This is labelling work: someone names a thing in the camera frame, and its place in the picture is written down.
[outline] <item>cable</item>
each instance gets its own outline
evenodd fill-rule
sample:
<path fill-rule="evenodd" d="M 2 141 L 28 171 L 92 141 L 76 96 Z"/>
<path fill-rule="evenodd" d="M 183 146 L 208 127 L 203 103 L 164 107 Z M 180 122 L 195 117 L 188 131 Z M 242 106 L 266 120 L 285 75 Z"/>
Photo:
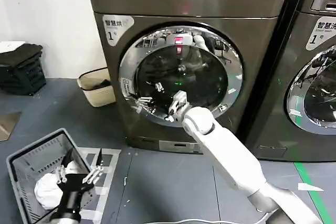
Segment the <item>cable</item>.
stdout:
<path fill-rule="evenodd" d="M 266 219 L 266 217 L 268 216 L 268 213 L 264 214 L 263 217 L 258 220 L 257 222 L 254 222 L 253 224 L 260 224 L 263 220 Z M 236 222 L 230 222 L 230 221 L 226 221 L 226 220 L 215 220 L 215 221 L 212 221 L 212 220 L 201 220 L 201 219 L 185 219 L 185 220 L 180 220 L 180 221 L 164 221 L 164 222 L 148 222 L 148 223 L 145 223 L 145 224 L 181 224 L 181 223 L 185 223 L 185 222 L 188 222 L 188 221 L 197 221 L 197 222 L 203 222 L 203 223 L 210 223 L 210 224 L 220 224 L 220 223 L 223 223 L 223 224 L 241 224 L 241 223 L 236 223 Z"/>

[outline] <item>laundry basket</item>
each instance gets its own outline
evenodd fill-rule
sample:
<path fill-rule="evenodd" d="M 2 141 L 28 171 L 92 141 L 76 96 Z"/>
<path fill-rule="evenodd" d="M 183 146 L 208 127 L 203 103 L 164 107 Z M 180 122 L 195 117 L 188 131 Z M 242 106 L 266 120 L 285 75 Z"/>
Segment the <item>laundry basket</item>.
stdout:
<path fill-rule="evenodd" d="M 83 90 L 93 107 L 101 107 L 116 101 L 111 84 L 106 87 L 99 87 L 99 84 L 104 81 L 110 82 L 109 70 L 107 68 L 83 73 L 77 79 L 78 86 Z"/>
<path fill-rule="evenodd" d="M 90 166 L 80 156 L 77 146 L 65 129 L 59 129 L 7 158 L 8 173 L 24 224 L 49 223 L 49 218 L 56 209 L 45 210 L 40 205 L 34 194 L 35 184 L 46 173 L 53 172 L 70 149 L 72 160 L 82 171 L 89 172 Z M 90 203 L 94 196 L 94 189 L 86 192 L 81 206 Z"/>

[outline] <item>washing machine door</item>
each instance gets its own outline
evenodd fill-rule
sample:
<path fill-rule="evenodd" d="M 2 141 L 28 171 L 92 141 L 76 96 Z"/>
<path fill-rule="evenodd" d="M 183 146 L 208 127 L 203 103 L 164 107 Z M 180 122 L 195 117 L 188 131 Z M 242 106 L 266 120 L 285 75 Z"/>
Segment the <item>washing machine door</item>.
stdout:
<path fill-rule="evenodd" d="M 218 117 L 235 102 L 243 68 L 237 51 L 219 34 L 197 26 L 171 26 L 138 38 L 119 68 L 124 98 L 137 113 L 167 126 L 173 96 L 183 90 L 192 106 Z"/>
<path fill-rule="evenodd" d="M 287 112 L 305 131 L 336 134 L 336 45 L 317 54 L 295 77 Z"/>

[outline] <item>dryer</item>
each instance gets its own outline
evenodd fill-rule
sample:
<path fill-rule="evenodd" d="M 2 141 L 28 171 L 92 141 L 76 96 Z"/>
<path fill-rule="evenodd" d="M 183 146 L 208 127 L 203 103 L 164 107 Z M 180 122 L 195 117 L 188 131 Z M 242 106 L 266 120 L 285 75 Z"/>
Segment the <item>dryer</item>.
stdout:
<path fill-rule="evenodd" d="M 284 7 L 241 138 L 258 158 L 334 161 L 336 0 L 286 0 Z"/>
<path fill-rule="evenodd" d="M 200 153 L 167 106 L 178 90 L 235 132 L 284 0 L 91 0 L 127 136 Z"/>

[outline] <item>white wall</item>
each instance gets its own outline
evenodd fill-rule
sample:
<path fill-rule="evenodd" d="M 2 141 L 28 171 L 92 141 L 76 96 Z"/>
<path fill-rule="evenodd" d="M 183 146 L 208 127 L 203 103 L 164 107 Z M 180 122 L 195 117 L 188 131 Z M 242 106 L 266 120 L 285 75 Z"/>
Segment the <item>white wall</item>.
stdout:
<path fill-rule="evenodd" d="M 106 66 L 90 0 L 0 0 L 0 40 L 42 45 L 47 77 Z"/>

